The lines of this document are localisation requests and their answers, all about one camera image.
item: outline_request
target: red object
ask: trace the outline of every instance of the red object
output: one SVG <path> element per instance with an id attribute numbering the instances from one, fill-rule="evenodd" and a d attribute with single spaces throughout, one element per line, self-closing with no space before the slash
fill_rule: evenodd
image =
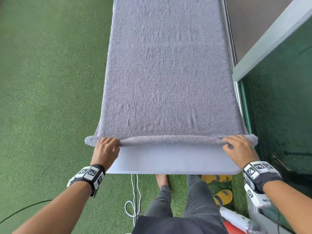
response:
<path id="1" fill-rule="evenodd" d="M 224 221 L 224 226 L 227 229 L 229 234 L 245 234 L 242 230 L 238 229 L 236 226 L 231 224 L 228 221 Z"/>

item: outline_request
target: bare foot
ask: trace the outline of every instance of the bare foot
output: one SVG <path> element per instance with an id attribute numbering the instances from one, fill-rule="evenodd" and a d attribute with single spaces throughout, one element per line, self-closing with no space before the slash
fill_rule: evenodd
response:
<path id="1" fill-rule="evenodd" d="M 161 189 L 163 185 L 168 185 L 168 177 L 165 174 L 156 174 L 156 180 L 157 180 L 159 189 Z"/>

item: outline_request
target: pants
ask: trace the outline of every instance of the pants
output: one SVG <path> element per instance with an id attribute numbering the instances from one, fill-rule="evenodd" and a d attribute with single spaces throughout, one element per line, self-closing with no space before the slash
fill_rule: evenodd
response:
<path id="1" fill-rule="evenodd" d="M 202 218 L 210 223 L 221 225 L 225 229 L 219 208 L 207 183 L 202 181 L 198 175 L 187 175 L 187 184 L 188 197 L 183 217 Z M 167 185 L 163 185 L 144 216 L 173 217 L 170 204 L 170 189 Z"/>

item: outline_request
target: yellow slipper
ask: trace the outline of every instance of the yellow slipper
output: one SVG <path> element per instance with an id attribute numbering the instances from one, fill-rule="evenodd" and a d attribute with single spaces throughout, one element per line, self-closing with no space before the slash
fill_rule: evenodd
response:
<path id="1" fill-rule="evenodd" d="M 231 175 L 202 175 L 202 181 L 210 182 L 229 182 L 232 181 Z"/>
<path id="2" fill-rule="evenodd" d="M 221 190 L 213 196 L 213 199 L 218 206 L 223 206 L 231 203 L 233 199 L 233 193 L 230 190 Z"/>

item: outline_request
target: forearm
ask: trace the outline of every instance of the forearm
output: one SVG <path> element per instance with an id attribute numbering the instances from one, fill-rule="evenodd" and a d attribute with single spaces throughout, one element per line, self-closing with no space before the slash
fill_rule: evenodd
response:
<path id="1" fill-rule="evenodd" d="M 91 192 L 91 186 L 87 182 L 73 183 L 13 233 L 71 233 Z"/>
<path id="2" fill-rule="evenodd" d="M 297 234 L 310 233 L 312 199 L 283 181 L 267 182 L 263 190 Z"/>

